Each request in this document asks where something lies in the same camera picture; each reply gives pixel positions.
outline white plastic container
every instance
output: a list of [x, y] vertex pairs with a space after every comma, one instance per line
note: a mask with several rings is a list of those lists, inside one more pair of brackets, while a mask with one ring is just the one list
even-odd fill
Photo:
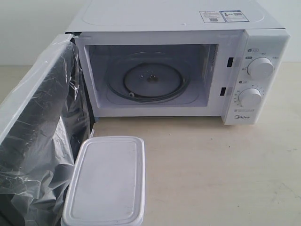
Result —
[[62, 226], [139, 226], [144, 205], [143, 140], [95, 137], [85, 141], [67, 193]]

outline timer knob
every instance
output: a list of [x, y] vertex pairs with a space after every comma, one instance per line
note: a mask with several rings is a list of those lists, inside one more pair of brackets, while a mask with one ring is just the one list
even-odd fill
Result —
[[261, 103], [261, 94], [258, 89], [250, 88], [242, 91], [238, 99], [243, 107], [256, 107]]
[[252, 61], [248, 66], [248, 74], [254, 80], [265, 79], [274, 72], [274, 66], [267, 58], [261, 57]]

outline protective plastic film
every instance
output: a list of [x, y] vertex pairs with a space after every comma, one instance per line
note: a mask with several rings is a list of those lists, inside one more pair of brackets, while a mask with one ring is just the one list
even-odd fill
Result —
[[[13, 121], [0, 140], [0, 196], [11, 194], [7, 200], [29, 226], [59, 221], [74, 159], [90, 134], [78, 49], [70, 39], [57, 38], [0, 105], [0, 129]], [[3, 215], [9, 203], [0, 206]]]

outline midea logo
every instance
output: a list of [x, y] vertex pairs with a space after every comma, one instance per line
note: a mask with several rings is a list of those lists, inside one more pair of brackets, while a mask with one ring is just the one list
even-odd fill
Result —
[[234, 118], [235, 119], [249, 119], [250, 116], [242, 116], [242, 115], [237, 114], [237, 115], [234, 116]]

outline barcode sticker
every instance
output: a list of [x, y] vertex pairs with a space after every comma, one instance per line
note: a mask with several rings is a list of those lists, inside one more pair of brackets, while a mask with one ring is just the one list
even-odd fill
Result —
[[220, 11], [222, 17], [229, 22], [249, 22], [246, 16], [240, 10]]
[[203, 11], [200, 12], [204, 23], [225, 23], [220, 11]]

